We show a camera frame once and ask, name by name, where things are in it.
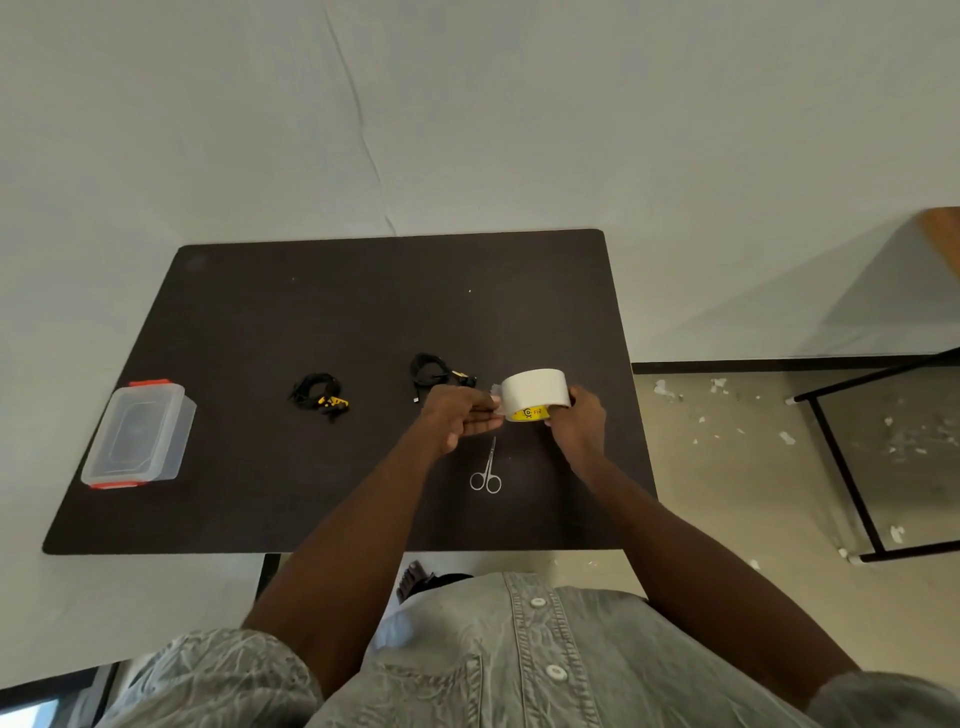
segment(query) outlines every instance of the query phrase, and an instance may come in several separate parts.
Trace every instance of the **floor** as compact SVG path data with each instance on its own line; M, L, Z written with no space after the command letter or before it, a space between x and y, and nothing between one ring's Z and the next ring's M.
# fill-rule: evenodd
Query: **floor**
M636 376L660 500L756 561L861 666L960 685L960 553L844 559L840 548L864 551L866 539L809 406L785 403L856 374ZM822 400L888 546L960 538L958 377L919 370ZM553 585L642 594L622 551L412 558L440 573L536 571Z

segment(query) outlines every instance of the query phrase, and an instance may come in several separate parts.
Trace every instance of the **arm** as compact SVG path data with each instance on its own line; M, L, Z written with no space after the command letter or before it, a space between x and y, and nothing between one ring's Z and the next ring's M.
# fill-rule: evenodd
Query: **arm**
M403 557L423 482L461 435L503 423L497 402L467 387L434 387L386 459L314 529L253 605L244 627L274 635L329 697L363 660Z
M608 460L600 400L580 387L570 395L573 406L551 411L547 423L610 516L657 611L801 710L830 678L858 669L788 596Z

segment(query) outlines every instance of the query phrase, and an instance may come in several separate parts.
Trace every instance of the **forearm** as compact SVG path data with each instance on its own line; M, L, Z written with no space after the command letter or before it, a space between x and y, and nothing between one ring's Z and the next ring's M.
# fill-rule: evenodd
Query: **forearm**
M857 669L788 596L603 455L585 455L575 470L609 514L651 604L690 637L801 709L831 677Z
M290 646L330 696L357 671L393 590L438 434L425 419L318 525L244 626Z

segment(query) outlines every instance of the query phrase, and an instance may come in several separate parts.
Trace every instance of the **clear plastic container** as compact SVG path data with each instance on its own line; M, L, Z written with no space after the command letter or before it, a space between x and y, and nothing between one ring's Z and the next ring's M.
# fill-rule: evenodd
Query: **clear plastic container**
M118 389L93 437L80 480L91 488L129 488L177 477L196 411L179 384Z

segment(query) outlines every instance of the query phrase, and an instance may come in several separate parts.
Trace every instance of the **gray denim shirt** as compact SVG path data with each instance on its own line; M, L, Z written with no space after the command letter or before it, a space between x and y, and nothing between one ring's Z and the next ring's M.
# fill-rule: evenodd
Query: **gray denim shirt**
M284 644L220 629L160 650L101 726L198 724L940 728L960 725L960 702L917 678L858 672L805 715L636 595L496 573L408 599L326 700Z

